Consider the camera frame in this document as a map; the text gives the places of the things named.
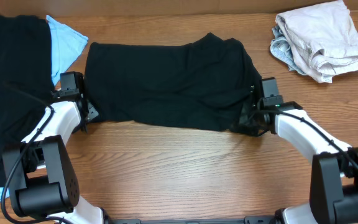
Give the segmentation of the black t-shirt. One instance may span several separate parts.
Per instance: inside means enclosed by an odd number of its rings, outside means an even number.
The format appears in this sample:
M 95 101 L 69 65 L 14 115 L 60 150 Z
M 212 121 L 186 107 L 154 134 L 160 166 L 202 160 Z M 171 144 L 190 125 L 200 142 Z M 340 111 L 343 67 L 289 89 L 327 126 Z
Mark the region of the black t-shirt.
M 98 121 L 231 129 L 261 77 L 243 44 L 206 34 L 182 46 L 91 44 L 85 87 Z

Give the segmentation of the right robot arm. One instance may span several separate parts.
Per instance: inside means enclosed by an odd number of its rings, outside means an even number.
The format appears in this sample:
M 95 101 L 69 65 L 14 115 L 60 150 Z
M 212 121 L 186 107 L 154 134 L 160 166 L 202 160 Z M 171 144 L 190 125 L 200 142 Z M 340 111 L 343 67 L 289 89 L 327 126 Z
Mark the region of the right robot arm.
M 310 196 L 303 205 L 282 208 L 270 223 L 358 223 L 358 147 L 330 135 L 277 87 L 250 88 L 238 129 L 252 136 L 267 132 L 291 143 L 311 164 Z

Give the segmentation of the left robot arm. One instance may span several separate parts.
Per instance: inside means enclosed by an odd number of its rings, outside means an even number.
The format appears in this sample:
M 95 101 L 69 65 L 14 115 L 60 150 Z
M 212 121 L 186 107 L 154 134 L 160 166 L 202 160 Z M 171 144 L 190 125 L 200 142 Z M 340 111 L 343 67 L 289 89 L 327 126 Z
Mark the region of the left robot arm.
M 81 195 L 79 183 L 66 150 L 76 129 L 86 129 L 88 105 L 81 93 L 58 93 L 47 104 L 45 115 L 21 142 L 5 148 L 2 158 L 6 183 L 2 199 L 9 198 L 12 218 L 1 203 L 1 210 L 12 223 L 110 223 L 102 208 Z

